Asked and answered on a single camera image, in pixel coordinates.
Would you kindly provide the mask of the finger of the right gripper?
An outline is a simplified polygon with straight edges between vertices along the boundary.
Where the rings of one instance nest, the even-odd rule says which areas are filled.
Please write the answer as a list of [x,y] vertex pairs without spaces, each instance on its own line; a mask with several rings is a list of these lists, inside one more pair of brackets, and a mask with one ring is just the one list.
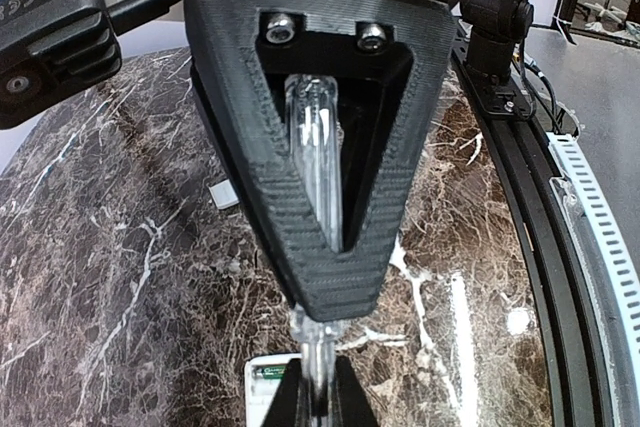
[[247,192],[242,184],[239,171],[233,162],[231,153],[224,138],[222,128],[215,118],[211,103],[208,100],[204,86],[194,64],[190,65],[190,78],[192,80],[192,85],[195,91],[195,104],[205,126],[205,130],[207,132],[209,140],[215,148],[216,154],[220,159],[221,165],[223,166],[231,185],[234,187],[243,212],[253,232],[256,235],[260,247],[266,255],[268,265],[275,275],[278,286],[280,287],[288,306],[294,307],[295,298],[290,289],[285,285],[285,278],[283,274],[274,263],[275,257],[273,249],[270,247],[269,243],[267,242],[267,238],[262,231],[261,225],[259,224],[258,218],[256,216],[255,209],[248,202]]
[[215,0],[187,37],[285,285],[318,322],[377,302],[447,69],[450,10]]

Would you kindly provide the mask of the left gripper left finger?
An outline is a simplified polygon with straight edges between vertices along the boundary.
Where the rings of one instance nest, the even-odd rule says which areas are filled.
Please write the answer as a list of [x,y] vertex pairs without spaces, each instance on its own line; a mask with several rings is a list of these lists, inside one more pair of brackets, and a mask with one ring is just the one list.
[[301,361],[290,360],[262,422],[262,427],[302,427],[305,425],[304,378]]

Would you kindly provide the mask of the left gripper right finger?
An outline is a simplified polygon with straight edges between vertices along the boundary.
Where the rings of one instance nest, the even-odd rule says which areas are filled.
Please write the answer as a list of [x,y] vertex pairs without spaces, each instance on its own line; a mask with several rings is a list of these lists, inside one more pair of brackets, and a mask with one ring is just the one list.
[[379,423],[348,357],[338,357],[333,390],[333,425],[378,427]]

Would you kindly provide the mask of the white remote control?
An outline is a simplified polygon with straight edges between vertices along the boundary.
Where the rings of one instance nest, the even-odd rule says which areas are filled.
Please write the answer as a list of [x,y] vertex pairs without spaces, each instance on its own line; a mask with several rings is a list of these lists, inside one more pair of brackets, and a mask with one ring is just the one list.
[[248,360],[244,366],[244,396],[246,426],[259,427],[276,393],[280,381],[257,380],[253,369],[260,365],[287,365],[292,359],[300,359],[300,353],[284,353],[258,356]]

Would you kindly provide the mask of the white battery cover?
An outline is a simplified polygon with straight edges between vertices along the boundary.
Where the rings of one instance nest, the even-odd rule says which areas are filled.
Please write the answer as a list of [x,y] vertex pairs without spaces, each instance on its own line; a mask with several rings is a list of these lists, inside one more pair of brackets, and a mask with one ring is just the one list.
[[218,210],[226,210],[239,204],[238,195],[228,179],[209,186],[208,190]]

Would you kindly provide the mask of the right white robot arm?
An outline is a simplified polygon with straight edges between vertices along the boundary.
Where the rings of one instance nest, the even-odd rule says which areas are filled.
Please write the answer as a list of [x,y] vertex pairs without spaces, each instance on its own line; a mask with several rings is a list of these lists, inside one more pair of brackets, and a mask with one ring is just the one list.
[[529,0],[184,0],[198,106],[287,299],[370,314],[459,21],[503,82]]

